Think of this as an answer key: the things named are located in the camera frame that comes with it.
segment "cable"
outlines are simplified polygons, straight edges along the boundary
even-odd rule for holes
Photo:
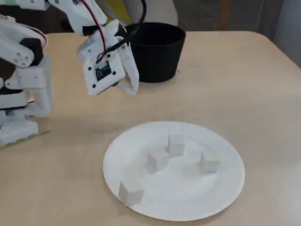
[[[103,50],[104,52],[107,50],[107,45],[106,45],[106,40],[105,40],[105,36],[103,34],[103,30],[102,30],[102,27],[100,26],[100,24],[98,23],[97,19],[96,19],[96,16],[95,14],[93,13],[93,11],[91,10],[90,6],[87,4],[87,2],[85,0],[80,0],[84,5],[85,7],[87,8],[87,10],[89,11],[89,13],[91,14],[94,22],[96,23],[96,25],[98,26],[98,29],[99,29],[99,33],[102,37],[102,40],[103,40]]]
[[[96,63],[99,63],[103,59],[103,57],[105,55],[107,55],[108,53],[113,52],[113,51],[119,49],[125,43],[130,42],[132,37],[137,33],[137,31],[139,31],[140,27],[142,26],[142,23],[145,20],[146,12],[147,12],[147,5],[146,5],[145,0],[141,0],[141,2],[142,2],[142,6],[143,6],[143,11],[142,11],[142,16],[141,16],[141,18],[140,18],[140,20],[139,20],[139,22],[136,26],[136,29],[132,33],[130,33],[126,38],[124,38],[122,41],[118,42],[117,44],[115,44],[115,45],[113,45],[109,48],[107,48],[103,53],[101,53],[100,55],[102,55],[102,56],[101,57],[100,57],[100,55],[98,56],[98,59],[97,59]]]

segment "white cube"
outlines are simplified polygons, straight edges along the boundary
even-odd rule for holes
[[[202,172],[215,173],[220,168],[221,163],[220,160],[214,158],[212,155],[202,152],[199,166]]]
[[[168,157],[164,148],[152,150],[147,155],[147,166],[154,172],[160,171],[168,165]]]
[[[144,189],[138,180],[124,180],[120,183],[119,198],[125,206],[140,204]]]
[[[184,140],[182,136],[171,135],[168,137],[168,145],[165,150],[170,157],[181,156],[184,154]]]

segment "red wire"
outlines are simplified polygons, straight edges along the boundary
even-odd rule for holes
[[[45,39],[45,45],[47,45],[47,38],[46,38],[45,34],[43,34],[42,32],[39,32],[37,30],[31,29],[31,28],[29,28],[29,29],[36,32],[36,33],[38,33],[38,34],[40,34]]]
[[[98,23],[97,19],[96,19],[96,16],[94,15],[93,11],[91,10],[90,6],[87,4],[87,2],[85,0],[81,0],[82,3],[84,3],[84,5],[86,6],[86,8],[89,10],[89,12],[92,14],[92,17],[94,18],[94,20],[97,22],[97,26],[99,28],[99,32],[102,36],[102,39],[103,39],[103,46],[104,46],[104,51],[106,50],[106,40],[105,40],[105,36],[103,34],[103,31],[102,31],[102,27],[100,26],[100,24]]]

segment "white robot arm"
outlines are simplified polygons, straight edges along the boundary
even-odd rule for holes
[[[75,33],[88,36],[78,49],[78,57],[83,62],[90,95],[98,95],[112,86],[131,95],[137,93],[139,73],[126,42],[126,30],[117,20],[103,26],[107,17],[95,0],[16,0],[16,4],[35,10],[46,10],[52,4],[66,13]],[[23,128],[29,116],[45,117],[50,113],[54,93],[50,56],[42,50],[46,45],[47,37],[38,29],[0,16],[0,58],[16,65],[16,73],[5,83],[0,82],[3,83],[0,85],[0,145],[38,132],[38,125],[33,126],[32,122],[27,132],[21,129],[19,134],[8,134],[12,122]],[[34,94],[33,103],[29,103],[30,93]]]

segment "green tape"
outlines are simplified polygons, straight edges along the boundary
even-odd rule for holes
[[[19,140],[17,140],[17,141],[14,142],[14,143],[7,144],[6,146],[0,147],[0,151],[3,150],[3,149],[6,149],[6,148],[8,148],[8,147],[15,146],[15,145],[18,145],[18,144],[23,143],[23,142],[25,142],[25,141],[34,139],[34,138],[36,138],[36,137],[40,137],[40,136],[42,136],[42,135],[48,134],[48,133],[50,133],[50,130],[47,130],[47,131],[42,132],[42,133],[39,133],[39,134],[31,135],[31,136],[29,136],[29,137],[27,137],[27,138],[19,139]]]
[[[17,5],[16,0],[4,0],[4,4],[7,5],[7,6]]]

